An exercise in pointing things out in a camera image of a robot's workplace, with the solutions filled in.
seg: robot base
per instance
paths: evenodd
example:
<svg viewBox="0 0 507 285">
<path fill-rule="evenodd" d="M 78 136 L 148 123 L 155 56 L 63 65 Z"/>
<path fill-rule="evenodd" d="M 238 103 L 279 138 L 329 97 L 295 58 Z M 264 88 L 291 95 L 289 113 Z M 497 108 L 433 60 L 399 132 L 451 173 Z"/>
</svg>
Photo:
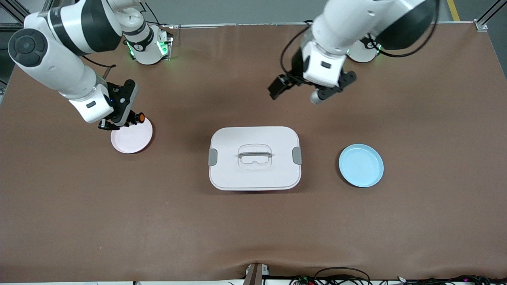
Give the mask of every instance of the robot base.
<svg viewBox="0 0 507 285">
<path fill-rule="evenodd" d="M 111 131 L 111 144 L 121 153 L 138 153 L 148 146 L 152 137 L 153 126 L 146 118 L 142 124 Z"/>
<path fill-rule="evenodd" d="M 362 63 L 372 61 L 377 54 L 378 52 L 375 48 L 368 49 L 361 41 L 356 41 L 347 51 L 350 59 Z"/>
</svg>

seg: black joint cap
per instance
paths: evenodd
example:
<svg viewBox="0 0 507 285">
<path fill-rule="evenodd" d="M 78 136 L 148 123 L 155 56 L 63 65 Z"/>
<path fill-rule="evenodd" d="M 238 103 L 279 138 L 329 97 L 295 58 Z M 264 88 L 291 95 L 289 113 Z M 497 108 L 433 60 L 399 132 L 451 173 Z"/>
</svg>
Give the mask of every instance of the black joint cap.
<svg viewBox="0 0 507 285">
<path fill-rule="evenodd" d="M 22 66 L 34 67 L 41 64 L 48 50 L 44 34 L 36 29 L 21 29 L 9 40 L 9 55 Z"/>
</svg>

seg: brown table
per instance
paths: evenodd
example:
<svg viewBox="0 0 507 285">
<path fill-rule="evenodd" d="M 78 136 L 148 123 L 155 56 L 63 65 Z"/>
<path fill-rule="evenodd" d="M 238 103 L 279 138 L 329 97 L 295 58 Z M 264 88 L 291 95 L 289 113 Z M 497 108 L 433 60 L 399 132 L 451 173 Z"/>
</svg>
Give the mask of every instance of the brown table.
<svg viewBox="0 0 507 285">
<path fill-rule="evenodd" d="M 108 81 L 140 85 L 134 110 L 156 134 L 135 155 L 16 68 L 0 106 L 0 280 L 238 278 L 252 262 L 272 274 L 507 275 L 507 82 L 488 35 L 442 24 L 414 56 L 349 61 L 357 82 L 322 105 L 310 104 L 308 86 L 272 101 L 279 53 L 300 29 L 181 30 L 173 59 L 154 66 L 124 46 L 90 56 L 118 65 Z M 215 189 L 211 136 L 257 125 L 299 134 L 301 182 Z M 369 189 L 337 174 L 354 143 L 384 160 Z"/>
</svg>

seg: metal post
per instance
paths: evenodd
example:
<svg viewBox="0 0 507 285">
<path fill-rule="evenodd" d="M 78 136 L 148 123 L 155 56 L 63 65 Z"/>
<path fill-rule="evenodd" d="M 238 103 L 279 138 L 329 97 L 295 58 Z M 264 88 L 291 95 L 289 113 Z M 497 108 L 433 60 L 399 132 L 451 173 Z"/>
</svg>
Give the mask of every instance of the metal post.
<svg viewBox="0 0 507 285">
<path fill-rule="evenodd" d="M 493 17 L 496 12 L 500 11 L 507 4 L 507 0 L 497 0 L 493 6 L 491 6 L 479 19 L 475 19 L 474 23 L 476 25 L 477 31 L 487 31 L 488 26 L 486 23 Z"/>
<path fill-rule="evenodd" d="M 4 8 L 18 23 L 23 24 L 25 17 L 30 14 L 17 0 L 0 0 L 0 7 Z"/>
</svg>

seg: gray latch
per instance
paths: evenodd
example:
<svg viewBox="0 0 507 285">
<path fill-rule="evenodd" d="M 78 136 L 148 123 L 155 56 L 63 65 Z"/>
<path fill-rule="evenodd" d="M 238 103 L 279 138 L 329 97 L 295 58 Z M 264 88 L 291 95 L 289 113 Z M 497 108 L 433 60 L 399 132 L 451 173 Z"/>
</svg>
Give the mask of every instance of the gray latch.
<svg viewBox="0 0 507 285">
<path fill-rule="evenodd" d="M 219 153 L 216 149 L 209 149 L 208 153 L 208 166 L 214 166 L 218 160 Z"/>
<path fill-rule="evenodd" d="M 303 160 L 301 158 L 301 148 L 295 147 L 292 149 L 292 161 L 294 161 L 295 164 L 302 165 Z"/>
</svg>

